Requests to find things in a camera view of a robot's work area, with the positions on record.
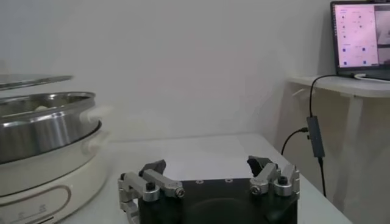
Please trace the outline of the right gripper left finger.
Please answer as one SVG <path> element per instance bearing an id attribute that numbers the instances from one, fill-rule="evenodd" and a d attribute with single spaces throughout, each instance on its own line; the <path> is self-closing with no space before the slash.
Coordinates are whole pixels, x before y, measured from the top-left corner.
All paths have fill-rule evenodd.
<path id="1" fill-rule="evenodd" d="M 163 175 L 165 160 L 149 164 L 137 173 L 122 173 L 118 178 L 119 207 L 126 213 L 129 223 L 140 223 L 140 212 L 135 200 L 153 203 L 162 195 L 183 199 L 185 189 L 181 181 L 172 180 Z"/>

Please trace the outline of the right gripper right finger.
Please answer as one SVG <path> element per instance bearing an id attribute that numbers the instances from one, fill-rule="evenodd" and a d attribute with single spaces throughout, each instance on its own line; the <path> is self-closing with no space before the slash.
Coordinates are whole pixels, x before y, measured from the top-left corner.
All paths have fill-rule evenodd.
<path id="1" fill-rule="evenodd" d="M 253 175 L 249 180 L 249 192 L 252 195 L 271 192 L 278 197 L 300 198 L 300 172 L 295 165 L 288 164 L 281 170 L 269 158 L 256 156 L 249 156 L 247 163 Z"/>

